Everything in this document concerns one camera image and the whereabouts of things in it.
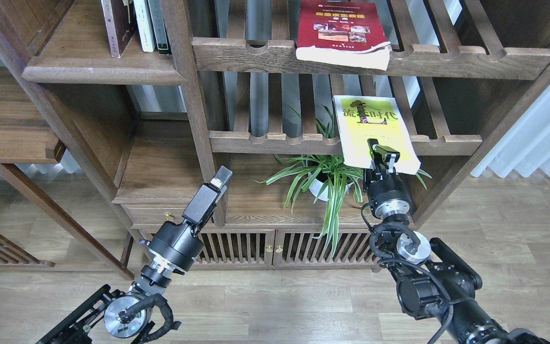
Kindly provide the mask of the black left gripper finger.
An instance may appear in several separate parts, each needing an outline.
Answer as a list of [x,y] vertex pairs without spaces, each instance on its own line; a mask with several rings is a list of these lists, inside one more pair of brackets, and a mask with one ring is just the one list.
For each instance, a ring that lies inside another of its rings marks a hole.
[[203,183],[195,196],[182,213],[183,223],[194,228],[203,228],[222,195],[227,190],[227,183],[233,172],[225,166],[220,166],[218,172],[209,183]]

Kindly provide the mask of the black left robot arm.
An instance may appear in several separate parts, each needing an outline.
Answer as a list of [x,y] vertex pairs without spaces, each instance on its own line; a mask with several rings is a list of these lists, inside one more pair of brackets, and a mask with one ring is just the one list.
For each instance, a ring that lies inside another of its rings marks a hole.
[[104,320],[105,328],[116,338],[133,338],[136,344],[159,339],[181,322],[163,294],[172,273],[185,274],[204,248],[199,234],[226,190],[232,171],[221,166],[209,183],[201,185],[182,213],[179,224],[166,221],[152,240],[144,244],[153,253],[149,265],[126,292],[111,291],[103,285],[70,315],[40,339],[42,344],[90,344],[89,332]]

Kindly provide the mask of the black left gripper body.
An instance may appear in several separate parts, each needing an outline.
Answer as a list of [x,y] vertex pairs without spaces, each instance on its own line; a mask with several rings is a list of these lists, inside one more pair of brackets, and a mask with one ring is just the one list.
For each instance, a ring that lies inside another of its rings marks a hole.
[[147,244],[154,259],[151,270],[161,276],[172,273],[182,276],[190,270],[196,257],[204,248],[199,239],[202,226],[183,220],[180,224],[166,221]]

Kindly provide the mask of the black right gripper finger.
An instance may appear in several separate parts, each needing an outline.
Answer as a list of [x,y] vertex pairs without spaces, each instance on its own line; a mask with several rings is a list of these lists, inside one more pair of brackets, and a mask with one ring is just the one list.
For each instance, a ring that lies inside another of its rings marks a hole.
[[375,175],[381,173],[381,154],[377,152],[377,148],[379,148],[379,143],[377,139],[368,139],[369,149],[370,149],[370,156],[371,156],[371,168]]
[[395,163],[399,158],[400,153],[393,148],[384,145],[375,145],[376,166],[378,166],[381,174],[395,174]]

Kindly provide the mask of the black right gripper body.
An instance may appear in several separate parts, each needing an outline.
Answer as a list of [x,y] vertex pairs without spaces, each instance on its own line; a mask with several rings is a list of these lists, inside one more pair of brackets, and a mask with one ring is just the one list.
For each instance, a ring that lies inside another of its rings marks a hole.
[[408,221],[412,201],[408,187],[396,174],[364,169],[364,192],[373,217],[383,221]]

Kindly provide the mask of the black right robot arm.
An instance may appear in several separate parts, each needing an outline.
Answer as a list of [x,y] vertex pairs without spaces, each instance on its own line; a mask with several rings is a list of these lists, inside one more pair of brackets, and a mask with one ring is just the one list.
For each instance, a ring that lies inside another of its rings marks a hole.
[[436,318],[436,342],[448,332],[459,344],[545,344],[526,329],[506,331],[478,305],[475,291],[482,287],[480,275],[441,239],[426,239],[409,228],[411,198],[394,164],[400,153],[368,140],[372,162],[364,171],[364,191],[373,217],[369,245],[396,281],[402,311],[416,320]]

